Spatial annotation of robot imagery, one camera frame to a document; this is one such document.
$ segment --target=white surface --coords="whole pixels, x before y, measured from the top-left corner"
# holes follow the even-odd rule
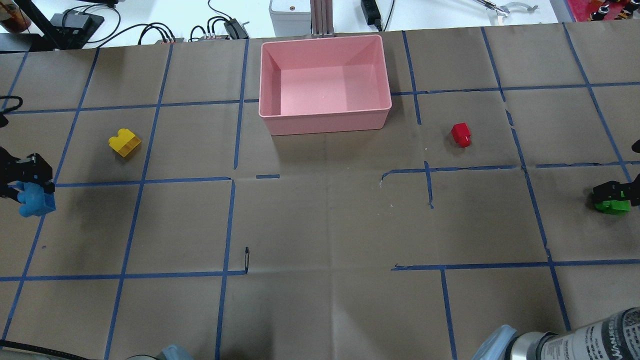
[[[391,0],[376,0],[383,18],[383,25],[387,19]],[[80,6],[83,3],[75,0],[33,0],[40,11],[49,19],[55,13],[62,13],[66,9]],[[498,5],[510,0],[496,1]],[[535,13],[513,11],[512,16],[505,19],[505,25],[538,24],[557,22],[556,15],[549,0],[528,0],[531,6],[538,5]],[[245,25],[249,37],[274,37],[273,25],[269,16],[269,0],[213,0],[214,8],[221,10]],[[216,14],[209,9],[206,0],[126,0],[117,6],[122,14],[120,30],[133,24],[142,22],[163,22],[173,30],[176,37],[189,38],[193,26],[206,26],[207,19]],[[105,22],[94,34],[92,40],[108,35],[117,22],[117,15],[105,8],[91,9],[89,13],[103,16]],[[396,7],[387,31],[435,28],[462,28],[467,26],[491,26],[497,24],[495,13],[487,12],[480,4],[473,0],[396,0]],[[360,0],[334,0],[333,25],[336,33],[357,33],[376,31],[373,26],[364,22]],[[110,41],[107,46],[134,45],[143,27],[131,29]],[[218,33],[224,32],[218,23]],[[41,33],[35,26],[32,32]],[[196,30],[196,37],[202,36]],[[153,44],[159,40],[156,31],[149,31],[143,39],[143,44]]]

